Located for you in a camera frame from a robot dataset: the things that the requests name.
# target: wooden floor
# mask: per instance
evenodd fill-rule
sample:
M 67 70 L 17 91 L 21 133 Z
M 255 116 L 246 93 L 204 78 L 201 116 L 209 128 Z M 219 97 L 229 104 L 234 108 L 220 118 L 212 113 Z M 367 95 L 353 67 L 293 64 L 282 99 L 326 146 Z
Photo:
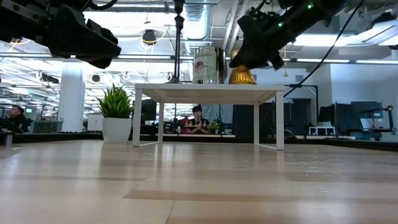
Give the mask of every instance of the wooden floor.
M 398 223 L 398 153 L 65 141 L 0 149 L 0 223 Z

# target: person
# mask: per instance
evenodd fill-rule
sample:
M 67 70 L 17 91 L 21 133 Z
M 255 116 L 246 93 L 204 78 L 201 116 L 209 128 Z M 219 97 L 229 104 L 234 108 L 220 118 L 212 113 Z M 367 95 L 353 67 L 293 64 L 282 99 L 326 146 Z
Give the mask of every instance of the person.
M 202 118 L 201 106 L 195 106 L 192 108 L 192 113 L 195 118 L 189 120 L 189 126 L 191 127 L 191 134 L 208 134 L 209 129 L 207 128 L 210 122 Z
M 13 105 L 10 110 L 10 117 L 7 118 L 7 121 L 11 122 L 13 125 L 21 128 L 23 132 L 29 132 L 27 129 L 29 122 L 24 115 L 24 109 L 22 109 L 18 105 Z

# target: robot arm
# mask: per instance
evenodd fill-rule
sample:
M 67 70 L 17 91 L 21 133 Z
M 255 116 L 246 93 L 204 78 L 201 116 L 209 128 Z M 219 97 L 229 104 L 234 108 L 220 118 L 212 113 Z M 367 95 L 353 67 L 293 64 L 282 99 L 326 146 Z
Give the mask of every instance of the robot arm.
M 106 68 L 120 54 L 118 39 L 92 20 L 85 22 L 83 11 L 111 7 L 91 0 L 0 0 L 0 40 L 27 38 L 47 46 L 51 54 L 86 61 Z
M 324 20 L 328 25 L 348 0 L 279 0 L 287 11 L 280 16 L 275 12 L 261 12 L 266 0 L 239 19 L 243 31 L 243 45 L 231 61 L 231 68 L 245 65 L 249 69 L 268 66 L 268 61 L 277 70 L 284 62 L 279 50 L 309 29 Z

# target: black hair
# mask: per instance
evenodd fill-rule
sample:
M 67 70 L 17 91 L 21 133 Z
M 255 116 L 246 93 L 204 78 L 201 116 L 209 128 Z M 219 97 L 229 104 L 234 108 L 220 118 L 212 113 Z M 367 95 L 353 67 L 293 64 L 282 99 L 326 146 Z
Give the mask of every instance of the black hair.
M 201 106 L 194 106 L 194 107 L 192 108 L 192 113 L 197 112 L 197 111 L 200 111 L 200 112 L 201 112 Z
M 13 105 L 12 107 L 16 107 L 19 110 L 19 112 L 21 112 L 21 114 L 25 113 L 25 110 L 18 105 Z

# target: white planter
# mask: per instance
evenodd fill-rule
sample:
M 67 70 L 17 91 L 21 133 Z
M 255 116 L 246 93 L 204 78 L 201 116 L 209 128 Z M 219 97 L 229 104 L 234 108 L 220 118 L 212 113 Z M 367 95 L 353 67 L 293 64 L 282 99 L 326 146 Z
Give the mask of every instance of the white planter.
M 129 118 L 104 118 L 102 135 L 106 142 L 127 142 L 131 131 Z

